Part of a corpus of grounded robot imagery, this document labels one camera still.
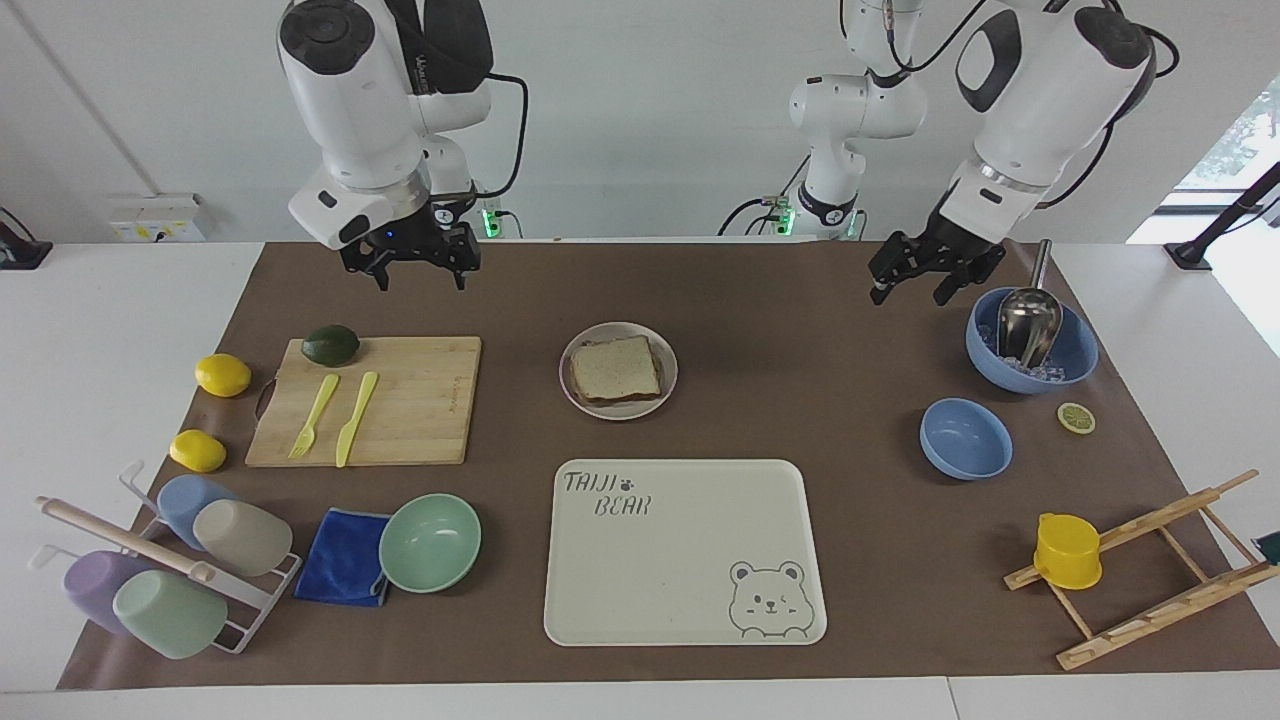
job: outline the white plate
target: white plate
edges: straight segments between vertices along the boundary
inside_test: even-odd
[[[637,334],[649,340],[649,348],[653,351],[653,356],[658,361],[658,387],[662,389],[662,395],[653,400],[628,400],[626,402],[613,402],[609,405],[588,405],[586,402],[582,402],[573,392],[570,379],[568,359],[573,355],[573,351],[589,342],[609,342],[611,340],[622,340],[626,337],[635,337]],[[568,401],[582,413],[602,420],[635,420],[636,418],[643,418],[657,410],[663,402],[667,402],[668,397],[671,397],[671,391],[676,389],[676,352],[660,334],[644,325],[637,325],[635,323],[602,323],[582,331],[573,338],[572,342],[568,343],[564,352],[561,354],[559,374],[561,389],[564,391],[564,397],[567,397]]]

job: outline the blue cup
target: blue cup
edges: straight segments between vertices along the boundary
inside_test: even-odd
[[[239,500],[232,491],[200,475],[178,475],[160,488],[156,507],[160,518],[193,550],[205,552],[205,546],[196,539],[196,515],[218,500]]]

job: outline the blue cloth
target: blue cloth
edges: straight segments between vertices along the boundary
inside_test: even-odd
[[[330,507],[320,520],[293,597],[330,605],[381,607],[387,597],[387,577],[378,560],[378,542],[389,519],[390,515]]]

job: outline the blue bowl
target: blue bowl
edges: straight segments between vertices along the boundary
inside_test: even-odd
[[[957,480],[993,478],[1014,459],[1014,441],[995,413],[947,397],[924,411],[920,447],[933,466]]]
[[[1080,319],[1074,310],[1062,305],[1062,329],[1057,333],[1053,350],[1050,350],[1046,364],[1057,365],[1066,372],[1062,380],[1039,380],[1023,374],[1000,359],[978,334],[978,325],[987,325],[996,332],[1000,304],[1005,296],[1012,292],[1011,287],[996,288],[978,299],[969,313],[969,325],[965,328],[964,345],[969,351],[969,360],[973,366],[998,387],[1021,395],[1041,395],[1061,389],[1069,384],[1078,383],[1093,373],[1098,366],[1098,338],[1093,334],[1089,324]]]

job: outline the wall outlet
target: wall outlet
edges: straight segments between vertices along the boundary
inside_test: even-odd
[[[207,220],[193,195],[113,197],[110,224],[124,242],[204,242]]]

